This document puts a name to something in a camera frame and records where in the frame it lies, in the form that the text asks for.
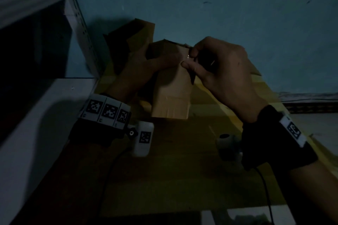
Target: hand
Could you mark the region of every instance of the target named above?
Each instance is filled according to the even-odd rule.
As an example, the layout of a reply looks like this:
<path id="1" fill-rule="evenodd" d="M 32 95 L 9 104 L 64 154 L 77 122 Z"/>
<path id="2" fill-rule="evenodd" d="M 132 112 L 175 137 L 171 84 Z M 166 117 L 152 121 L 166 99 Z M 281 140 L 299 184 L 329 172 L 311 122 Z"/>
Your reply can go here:
<path id="1" fill-rule="evenodd" d="M 173 53 L 147 60 L 148 46 L 149 40 L 138 51 L 130 54 L 125 68 L 105 93 L 126 103 L 150 80 L 155 72 L 175 67 L 184 59 L 180 53 Z"/>
<path id="2" fill-rule="evenodd" d="M 198 55 L 207 50 L 216 56 L 217 71 L 211 73 L 198 63 Z M 224 105 L 231 108 L 243 122 L 255 122 L 259 112 L 268 105 L 260 98 L 252 84 L 249 60 L 245 49 L 212 37 L 206 37 L 191 50 L 182 67 L 192 70 L 203 85 Z"/>

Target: wooden table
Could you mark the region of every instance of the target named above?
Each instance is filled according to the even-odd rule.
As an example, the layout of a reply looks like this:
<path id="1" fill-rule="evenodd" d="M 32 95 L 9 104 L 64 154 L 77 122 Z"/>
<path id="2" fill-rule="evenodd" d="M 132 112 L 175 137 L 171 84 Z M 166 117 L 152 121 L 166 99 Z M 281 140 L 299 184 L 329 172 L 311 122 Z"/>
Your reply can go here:
<path id="1" fill-rule="evenodd" d="M 96 93 L 114 80 L 112 65 L 106 69 Z M 288 112 L 261 76 L 252 75 L 257 93 L 278 111 Z M 133 117 L 151 121 L 154 135 L 147 157 L 122 156 L 112 169 L 100 215 L 103 217 L 180 211 L 217 210 L 267 205 L 263 183 L 256 171 L 244 171 L 220 159 L 215 139 L 222 133 L 240 137 L 242 123 L 218 102 L 196 78 L 188 120 L 150 117 L 150 104 L 135 99 Z M 308 137 L 319 159 L 335 173 L 335 167 Z M 127 138 L 113 141 L 114 155 Z M 285 204 L 268 164 L 259 167 L 266 180 L 272 205 Z"/>

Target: person's left hand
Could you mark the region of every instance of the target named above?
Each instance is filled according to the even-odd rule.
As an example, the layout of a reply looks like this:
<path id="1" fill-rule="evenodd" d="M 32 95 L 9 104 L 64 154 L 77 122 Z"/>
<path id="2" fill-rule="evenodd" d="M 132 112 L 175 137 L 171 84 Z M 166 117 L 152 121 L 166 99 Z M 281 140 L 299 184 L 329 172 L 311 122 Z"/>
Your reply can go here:
<path id="1" fill-rule="evenodd" d="M 172 53 L 147 60 L 148 46 L 149 40 L 138 51 L 131 53 L 125 68 L 105 93 L 126 103 L 150 80 L 155 72 L 175 67 L 184 59 L 180 53 Z"/>

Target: person's right hand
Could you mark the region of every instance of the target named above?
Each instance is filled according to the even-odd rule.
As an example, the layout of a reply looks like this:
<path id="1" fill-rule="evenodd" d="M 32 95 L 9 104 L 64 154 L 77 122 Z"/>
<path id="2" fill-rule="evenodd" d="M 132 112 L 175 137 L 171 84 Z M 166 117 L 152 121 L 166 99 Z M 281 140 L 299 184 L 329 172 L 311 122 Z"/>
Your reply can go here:
<path id="1" fill-rule="evenodd" d="M 198 55 L 203 50 L 216 56 L 218 66 L 215 74 L 198 63 Z M 254 90 L 249 60 L 242 46 L 206 37 L 192 48 L 189 56 L 197 58 L 196 61 L 185 60 L 181 63 L 182 67 L 194 71 L 217 100 L 232 109 L 243 122 L 257 120 L 259 112 L 268 103 Z"/>

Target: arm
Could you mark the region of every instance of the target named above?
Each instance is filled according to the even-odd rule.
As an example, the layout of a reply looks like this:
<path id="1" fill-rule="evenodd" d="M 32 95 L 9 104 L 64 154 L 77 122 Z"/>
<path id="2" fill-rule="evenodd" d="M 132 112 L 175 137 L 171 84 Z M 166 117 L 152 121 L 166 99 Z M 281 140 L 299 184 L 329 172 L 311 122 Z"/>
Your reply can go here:
<path id="1" fill-rule="evenodd" d="M 216 57 L 218 67 L 213 73 L 198 63 L 199 55 L 205 51 Z M 193 47 L 190 56 L 196 61 L 187 60 L 181 65 L 194 71 L 203 85 L 242 122 L 256 122 L 268 103 L 254 90 L 244 48 L 207 37 Z M 288 171 L 274 165 L 272 169 L 298 224 L 330 219 L 338 223 L 338 182 L 320 161 Z"/>
<path id="2" fill-rule="evenodd" d="M 147 60 L 147 48 L 132 54 L 106 93 L 126 103 L 156 71 L 183 60 L 179 54 Z M 70 142 L 11 224 L 87 224 L 98 212 L 109 167 L 125 148 Z"/>

